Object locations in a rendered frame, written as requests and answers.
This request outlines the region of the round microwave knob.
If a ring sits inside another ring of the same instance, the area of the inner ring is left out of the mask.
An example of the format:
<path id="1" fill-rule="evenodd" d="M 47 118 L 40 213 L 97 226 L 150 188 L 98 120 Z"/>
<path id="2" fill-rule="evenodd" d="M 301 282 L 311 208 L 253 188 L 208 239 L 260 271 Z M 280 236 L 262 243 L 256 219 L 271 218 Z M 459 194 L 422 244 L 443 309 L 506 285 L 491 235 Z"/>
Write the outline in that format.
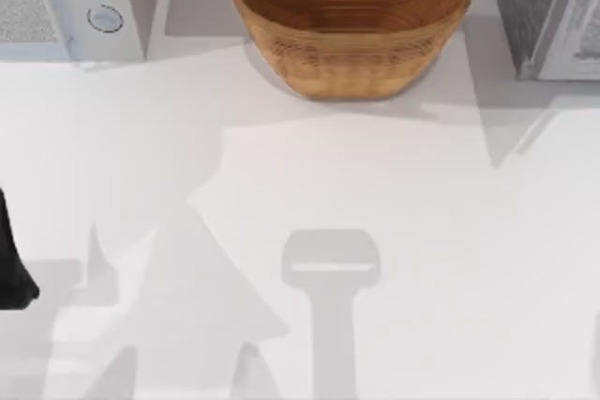
<path id="1" fill-rule="evenodd" d="M 106 5 L 89 8 L 86 19 L 95 30 L 104 34 L 116 33 L 124 26 L 122 14 L 114 7 Z"/>

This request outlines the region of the brown wicker basket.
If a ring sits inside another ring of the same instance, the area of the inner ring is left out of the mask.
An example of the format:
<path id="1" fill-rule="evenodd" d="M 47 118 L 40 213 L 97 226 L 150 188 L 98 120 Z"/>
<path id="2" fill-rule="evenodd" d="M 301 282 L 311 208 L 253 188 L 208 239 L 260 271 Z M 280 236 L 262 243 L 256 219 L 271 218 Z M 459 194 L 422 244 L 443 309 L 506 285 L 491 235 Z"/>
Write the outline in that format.
<path id="1" fill-rule="evenodd" d="M 440 56 L 472 0 L 233 0 L 258 52 L 294 92 L 379 99 Z"/>

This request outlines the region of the pale microwave oven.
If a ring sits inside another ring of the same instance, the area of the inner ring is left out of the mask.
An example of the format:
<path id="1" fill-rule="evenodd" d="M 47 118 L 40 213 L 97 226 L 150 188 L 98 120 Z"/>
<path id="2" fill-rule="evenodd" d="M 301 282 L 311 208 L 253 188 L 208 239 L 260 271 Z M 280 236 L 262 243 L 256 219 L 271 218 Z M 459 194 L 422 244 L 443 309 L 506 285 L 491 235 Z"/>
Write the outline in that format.
<path id="1" fill-rule="evenodd" d="M 144 60 L 157 0 L 0 0 L 0 62 L 121 63 Z M 106 5 L 124 26 L 104 34 L 87 21 Z"/>

